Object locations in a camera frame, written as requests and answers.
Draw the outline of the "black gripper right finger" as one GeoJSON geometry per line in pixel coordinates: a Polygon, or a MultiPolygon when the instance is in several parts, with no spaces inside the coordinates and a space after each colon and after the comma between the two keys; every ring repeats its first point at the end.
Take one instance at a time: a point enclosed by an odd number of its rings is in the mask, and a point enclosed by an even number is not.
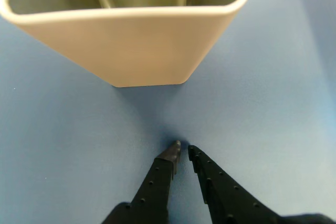
{"type": "Polygon", "coordinates": [[[201,149],[188,147],[212,223],[285,223],[283,217],[259,202],[201,149]]]}

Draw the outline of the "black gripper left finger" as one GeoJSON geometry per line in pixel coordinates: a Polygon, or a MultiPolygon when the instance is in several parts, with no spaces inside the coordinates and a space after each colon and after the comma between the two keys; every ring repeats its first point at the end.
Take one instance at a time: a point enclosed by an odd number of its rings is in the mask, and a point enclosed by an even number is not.
{"type": "Polygon", "coordinates": [[[116,205],[103,223],[169,223],[170,185],[180,155],[181,142],[175,141],[154,159],[132,201],[116,205]]]}

